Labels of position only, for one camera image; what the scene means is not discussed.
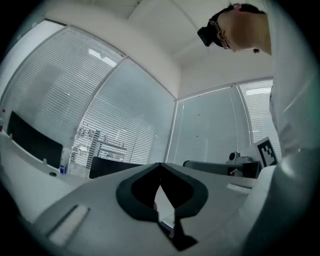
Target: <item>person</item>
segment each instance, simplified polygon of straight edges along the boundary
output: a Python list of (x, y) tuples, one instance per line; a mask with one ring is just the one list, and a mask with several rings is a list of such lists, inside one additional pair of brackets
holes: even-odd
[[(320, 146), (319, 66), (301, 31), (274, 1), (267, 13), (251, 4), (231, 4), (209, 19), (198, 35), (205, 46), (215, 43), (233, 51), (263, 51), (272, 56), (273, 86), (269, 109), (281, 154)], [(307, 98), (313, 97), (312, 113)]]

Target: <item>white wall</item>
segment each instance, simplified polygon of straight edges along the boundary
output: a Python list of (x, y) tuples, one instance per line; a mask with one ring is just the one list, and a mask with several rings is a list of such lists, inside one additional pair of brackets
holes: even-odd
[(46, 18), (74, 25), (118, 48), (178, 97), (181, 68), (156, 42), (127, 20), (96, 6), (52, 2)]
[(0, 65), (0, 97), (23, 60), (44, 40), (64, 26), (43, 21), (28, 31), (21, 39), (10, 49)]
[(178, 97), (233, 82), (272, 77), (272, 57), (264, 52), (219, 49), (205, 59), (184, 66)]

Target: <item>black monitor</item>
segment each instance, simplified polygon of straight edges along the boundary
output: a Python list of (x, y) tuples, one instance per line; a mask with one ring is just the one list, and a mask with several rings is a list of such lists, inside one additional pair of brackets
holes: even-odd
[(118, 162), (95, 156), (92, 159), (89, 178), (94, 179), (100, 176), (117, 173), (136, 166), (141, 166), (141, 164)]
[(34, 157), (41, 161), (45, 158), (48, 165), (60, 167), (63, 146), (34, 129), (14, 111), (11, 112), (7, 134), (12, 134), (12, 139)]

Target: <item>desk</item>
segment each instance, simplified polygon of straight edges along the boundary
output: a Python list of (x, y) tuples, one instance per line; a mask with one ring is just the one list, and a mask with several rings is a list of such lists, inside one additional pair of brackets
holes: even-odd
[[(0, 133), (0, 157), (4, 171), (2, 175), (7, 178), (22, 216), (31, 223), (47, 207), (89, 181), (60, 174), (58, 169), (30, 155), (4, 132)], [(50, 172), (56, 173), (56, 177), (50, 176)]]

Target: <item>window blind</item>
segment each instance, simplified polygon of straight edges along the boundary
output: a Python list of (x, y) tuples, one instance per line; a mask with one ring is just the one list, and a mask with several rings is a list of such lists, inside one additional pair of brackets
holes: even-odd
[(225, 163), (231, 152), (249, 145), (249, 123), (239, 89), (226, 87), (178, 102), (167, 162)]
[(16, 70), (1, 102), (47, 137), (71, 146), (97, 86), (123, 58), (93, 35), (66, 27), (40, 44)]
[(269, 95), (272, 85), (273, 81), (268, 80), (241, 83), (239, 87), (249, 111), (254, 142), (258, 142), (269, 136), (278, 161), (280, 161), (281, 149), (278, 134), (269, 110)]
[(134, 61), (125, 59), (90, 103), (72, 147), (71, 174), (87, 177), (93, 157), (163, 162), (176, 99)]

